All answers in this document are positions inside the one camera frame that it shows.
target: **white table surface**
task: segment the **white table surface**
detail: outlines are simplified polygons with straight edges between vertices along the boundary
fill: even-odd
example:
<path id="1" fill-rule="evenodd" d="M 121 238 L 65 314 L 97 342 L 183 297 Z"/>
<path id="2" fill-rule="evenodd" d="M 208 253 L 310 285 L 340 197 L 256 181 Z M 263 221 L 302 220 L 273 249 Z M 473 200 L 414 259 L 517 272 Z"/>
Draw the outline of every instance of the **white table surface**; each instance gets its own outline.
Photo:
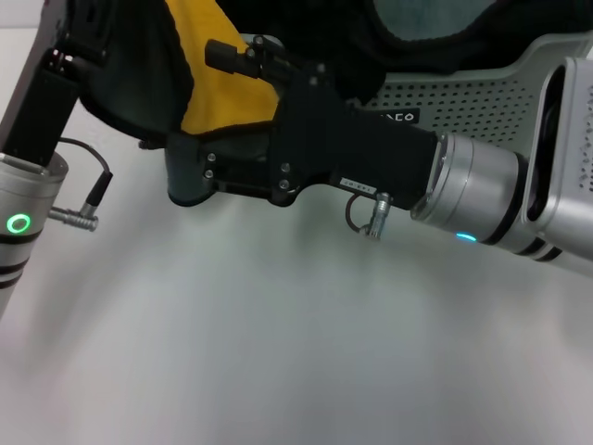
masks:
<path id="1" fill-rule="evenodd" d="M 33 36 L 0 31 L 0 112 Z M 404 212 L 366 242 L 326 187 L 177 208 L 162 152 L 81 108 L 65 135 L 116 178 L 97 233 L 46 225 L 0 323 L 3 445 L 593 442 L 590 279 Z M 59 151 L 78 208 L 99 168 Z"/>

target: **black stripe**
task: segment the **black stripe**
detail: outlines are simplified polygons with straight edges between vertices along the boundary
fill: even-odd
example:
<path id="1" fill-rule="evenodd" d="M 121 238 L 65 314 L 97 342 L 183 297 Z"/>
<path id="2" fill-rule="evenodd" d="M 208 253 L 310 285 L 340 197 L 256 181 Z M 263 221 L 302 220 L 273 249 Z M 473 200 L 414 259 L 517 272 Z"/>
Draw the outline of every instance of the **black stripe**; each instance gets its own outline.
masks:
<path id="1" fill-rule="evenodd" d="M 542 258 L 540 258 L 539 260 L 536 260 L 536 261 L 537 262 L 550 262 L 550 261 L 554 261 L 558 257 L 560 257 L 561 254 L 562 254 L 562 251 L 559 248 L 553 248 L 550 252 L 548 252 L 547 255 L 543 256 Z"/>
<path id="2" fill-rule="evenodd" d="M 521 206 L 523 205 L 523 196 L 525 193 L 525 185 L 527 184 L 527 171 L 529 170 L 529 163 L 523 156 L 517 153 L 515 153 L 515 155 L 517 156 L 519 169 L 517 173 L 515 191 L 512 194 L 511 203 L 509 204 L 507 213 L 504 215 L 504 218 L 502 218 L 497 230 L 495 230 L 494 234 L 492 234 L 492 236 L 490 236 L 486 241 L 482 242 L 482 244 L 487 246 L 495 246 L 502 238 L 504 238 L 504 235 L 506 235 L 512 228 L 512 225 L 515 224 L 517 216 L 519 215 L 519 211 L 521 211 Z"/>
<path id="3" fill-rule="evenodd" d="M 29 244 L 36 240 L 41 232 L 33 235 L 17 236 L 17 235 L 0 235 L 0 244 L 9 244 L 10 246 L 19 246 L 21 244 Z"/>
<path id="4" fill-rule="evenodd" d="M 17 278 L 13 278 L 12 280 L 0 282 L 0 290 L 8 289 L 9 287 L 14 286 L 16 283 L 19 282 L 19 279 L 21 278 L 21 276 L 22 276 L 22 274 L 19 275 Z"/>
<path id="5" fill-rule="evenodd" d="M 546 241 L 541 238 L 536 238 L 536 240 L 531 243 L 525 250 L 520 251 L 519 253 L 515 253 L 515 255 L 519 255 L 520 257 L 528 257 L 529 255 L 533 255 L 534 253 L 538 252 L 546 246 Z"/>
<path id="6" fill-rule="evenodd" d="M 16 273 L 18 271 L 21 271 L 25 268 L 28 261 L 29 260 L 26 260 L 25 262 L 22 262 L 21 264 L 17 264 L 15 266 L 0 267 L 0 275 L 10 275 L 11 273 Z"/>

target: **silver metal cylinder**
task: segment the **silver metal cylinder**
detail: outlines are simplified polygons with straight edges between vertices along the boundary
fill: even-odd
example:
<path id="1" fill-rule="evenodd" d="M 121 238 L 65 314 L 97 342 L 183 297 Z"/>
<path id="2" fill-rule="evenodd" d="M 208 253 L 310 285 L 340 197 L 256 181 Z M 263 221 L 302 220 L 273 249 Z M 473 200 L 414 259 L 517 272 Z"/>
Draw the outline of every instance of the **silver metal cylinder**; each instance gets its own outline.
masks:
<path id="1" fill-rule="evenodd" d="M 377 195 L 377 200 L 374 204 L 374 210 L 372 211 L 371 222 L 367 229 L 366 235 L 370 239 L 381 239 L 381 234 L 385 229 L 385 223 L 391 210 L 391 196 L 387 193 L 380 193 Z"/>
<path id="2" fill-rule="evenodd" d="M 487 244 L 498 232 L 491 245 L 593 277 L 593 262 L 562 252 L 522 222 L 521 206 L 533 199 L 523 197 L 521 168 L 514 153 L 450 134 L 441 141 L 426 196 L 411 216 Z"/>
<path id="3" fill-rule="evenodd" d="M 99 226 L 99 219 L 96 216 L 85 217 L 79 211 L 75 210 L 64 210 L 53 207 L 49 211 L 49 219 L 60 221 L 70 227 L 76 227 L 77 229 L 88 230 L 94 232 Z"/>
<path id="4" fill-rule="evenodd" d="M 412 218 L 485 241 L 511 204 L 519 172 L 517 156 L 455 134 L 441 144 L 431 188 Z"/>
<path id="5" fill-rule="evenodd" d="M 46 168 L 0 154 L 0 317 L 67 173 L 58 154 Z"/>

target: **black fabric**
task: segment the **black fabric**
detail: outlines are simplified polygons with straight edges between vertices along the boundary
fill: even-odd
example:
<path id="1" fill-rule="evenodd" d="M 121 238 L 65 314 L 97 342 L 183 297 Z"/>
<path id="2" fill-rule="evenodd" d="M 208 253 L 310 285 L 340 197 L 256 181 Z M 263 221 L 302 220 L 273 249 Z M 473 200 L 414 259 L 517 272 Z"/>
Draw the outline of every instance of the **black fabric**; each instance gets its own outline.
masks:
<path id="1" fill-rule="evenodd" d="M 387 71 L 502 68 L 544 34 L 593 29 L 592 0 L 498 0 L 464 32 L 417 42 L 391 34 L 373 0 L 217 1 L 239 32 L 270 34 L 301 57 L 334 63 L 340 95 L 362 102 Z"/>
<path id="2" fill-rule="evenodd" d="M 109 59 L 82 91 L 82 104 L 107 125 L 163 146 L 181 128 L 194 89 L 164 0 L 119 0 Z"/>
<path id="3" fill-rule="evenodd" d="M 239 32 L 280 39 L 293 54 L 330 62 L 343 98 L 367 102 L 385 82 L 385 70 L 348 42 L 364 14 L 360 0 L 217 0 Z"/>
<path id="4" fill-rule="evenodd" d="M 593 29 L 590 0 L 498 0 L 463 32 L 408 42 L 383 25 L 373 0 L 365 6 L 353 44 L 387 70 L 450 74 L 502 68 L 542 35 Z"/>

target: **cylindrical joint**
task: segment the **cylindrical joint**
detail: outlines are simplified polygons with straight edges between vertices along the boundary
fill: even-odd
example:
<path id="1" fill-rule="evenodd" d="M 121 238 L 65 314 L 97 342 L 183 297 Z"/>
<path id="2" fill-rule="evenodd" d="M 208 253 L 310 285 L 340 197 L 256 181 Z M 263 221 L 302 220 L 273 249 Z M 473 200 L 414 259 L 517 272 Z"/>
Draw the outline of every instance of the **cylindrical joint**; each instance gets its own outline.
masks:
<path id="1" fill-rule="evenodd" d="M 442 141 L 428 193 L 412 211 L 412 218 L 481 242 L 497 232 L 498 238 L 504 238 L 521 205 L 515 196 L 519 172 L 514 153 L 450 134 Z M 514 215 L 509 213 L 513 201 L 519 205 Z"/>
<path id="2" fill-rule="evenodd" d="M 58 154 L 46 168 L 0 154 L 0 316 L 67 173 Z"/>
<path id="3" fill-rule="evenodd" d="M 387 193 L 380 193 L 377 195 L 377 201 L 374 204 L 372 211 L 371 222 L 367 229 L 366 235 L 371 239 L 381 239 L 381 234 L 385 229 L 385 223 L 391 210 L 391 196 Z"/>

